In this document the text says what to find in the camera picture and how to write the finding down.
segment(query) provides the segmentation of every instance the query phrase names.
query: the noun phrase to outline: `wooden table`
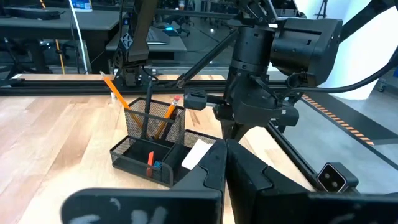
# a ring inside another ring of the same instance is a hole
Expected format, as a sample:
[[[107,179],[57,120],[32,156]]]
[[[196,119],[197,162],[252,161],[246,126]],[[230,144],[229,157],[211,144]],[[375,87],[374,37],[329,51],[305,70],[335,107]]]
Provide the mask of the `wooden table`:
[[[98,80],[101,76],[20,78]],[[197,78],[222,79],[217,75]],[[170,102],[173,95],[153,98]],[[185,127],[221,137],[220,123],[209,107],[187,110]],[[88,187],[166,189],[113,168],[109,150],[126,135],[124,111],[110,95],[0,97],[0,223],[60,223],[63,201]],[[279,172],[312,189],[264,128],[253,128],[240,143]],[[224,223],[234,223],[228,195]]]

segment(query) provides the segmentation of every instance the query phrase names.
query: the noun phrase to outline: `black mesh pencil holder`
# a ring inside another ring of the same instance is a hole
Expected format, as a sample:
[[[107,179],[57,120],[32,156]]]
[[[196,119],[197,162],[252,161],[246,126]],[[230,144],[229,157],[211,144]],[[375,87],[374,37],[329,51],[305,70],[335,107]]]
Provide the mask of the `black mesh pencil holder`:
[[[164,158],[162,164],[167,164],[171,168],[173,185],[189,173],[190,170],[182,167],[181,163],[186,158],[198,139],[201,139],[208,144],[214,144],[218,138],[196,131],[185,130],[185,132],[181,134],[177,142]]]
[[[175,107],[170,119],[165,118],[170,103],[151,100],[149,114],[145,113],[145,98],[138,98],[129,106],[131,110],[124,109],[129,136],[172,147],[185,130],[185,108],[182,106]]]
[[[112,165],[130,174],[171,187],[172,169],[162,162],[169,151],[169,147],[153,141],[126,136],[111,149]],[[154,152],[153,166],[148,164],[151,152]]]

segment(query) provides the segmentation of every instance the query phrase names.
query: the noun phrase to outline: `orange pencil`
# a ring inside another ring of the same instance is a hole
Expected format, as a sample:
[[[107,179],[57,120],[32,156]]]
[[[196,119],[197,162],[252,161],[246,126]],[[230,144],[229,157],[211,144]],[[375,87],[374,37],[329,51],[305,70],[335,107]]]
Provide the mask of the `orange pencil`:
[[[148,156],[148,165],[153,166],[155,162],[155,155],[154,152],[150,152]],[[147,168],[147,177],[152,177],[152,169]]]
[[[172,102],[172,104],[169,106],[169,108],[167,109],[167,112],[166,112],[166,115],[164,116],[164,118],[170,119],[170,117],[171,117],[171,115],[172,115],[172,113],[173,113],[173,111],[174,111],[174,109],[175,109],[175,107],[176,107],[176,105],[177,105],[177,103],[178,103],[178,101],[179,101],[180,99],[181,99],[181,96],[175,96],[175,97],[174,97],[173,102]],[[159,138],[159,136],[160,136],[160,134],[162,133],[162,131],[163,131],[163,129],[165,128],[165,126],[166,126],[166,122],[164,121],[164,122],[160,125],[159,129],[157,130],[157,132],[156,132],[156,134],[155,134],[155,139],[158,139],[158,138]]]
[[[116,95],[120,103],[124,106],[125,109],[131,110],[129,104],[124,100],[123,96],[120,94],[119,90],[116,88],[115,85],[113,85],[111,79],[109,77],[105,77],[105,83],[108,85],[108,87],[112,90],[112,92]],[[142,123],[141,121],[137,118],[137,116],[134,116],[133,114],[130,114],[131,118],[138,124],[138,126],[142,129]]]

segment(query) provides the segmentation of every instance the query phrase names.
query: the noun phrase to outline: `gray floor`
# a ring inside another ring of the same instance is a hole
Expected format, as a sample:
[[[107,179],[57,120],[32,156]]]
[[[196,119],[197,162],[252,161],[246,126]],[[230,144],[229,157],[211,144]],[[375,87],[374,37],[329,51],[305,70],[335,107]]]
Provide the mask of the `gray floor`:
[[[202,58],[216,44],[228,35],[229,29],[222,27],[215,29],[200,19],[193,19],[195,26],[188,27],[191,31],[189,37],[182,37],[188,52],[176,54],[175,60],[181,64],[191,65]],[[202,32],[212,36],[212,40]],[[232,47],[228,47],[217,58],[213,64],[203,69],[200,74],[228,75],[228,65],[231,60]],[[57,54],[52,50],[46,53],[46,60],[50,64],[53,73],[61,73]],[[75,58],[73,51],[69,51],[71,59],[67,65],[67,73],[76,73]],[[7,61],[0,55],[0,62]],[[160,73],[181,74],[186,72],[189,66],[158,67]],[[270,72],[271,80],[281,80],[286,77],[279,72]],[[350,107],[365,114],[379,124],[391,131],[398,133],[398,97],[388,93],[373,91],[369,99],[364,101],[341,100]],[[306,160],[320,170],[326,162],[342,162],[359,179],[358,189],[361,192],[381,193],[398,192],[398,171],[375,156],[360,143],[350,138],[341,129],[330,123],[314,109],[299,101],[296,105],[300,112],[300,120],[294,128],[287,128],[285,136],[297,148]],[[398,144],[375,146],[385,156],[398,163]]]

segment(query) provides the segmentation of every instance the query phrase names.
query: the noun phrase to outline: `white paper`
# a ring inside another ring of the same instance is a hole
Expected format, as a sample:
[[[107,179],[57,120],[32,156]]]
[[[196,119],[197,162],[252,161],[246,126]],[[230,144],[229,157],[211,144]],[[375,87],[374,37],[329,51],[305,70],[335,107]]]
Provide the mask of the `white paper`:
[[[192,170],[199,161],[205,156],[207,151],[211,148],[212,144],[205,143],[201,139],[198,139],[191,151],[188,153],[184,161],[182,161],[183,167]]]

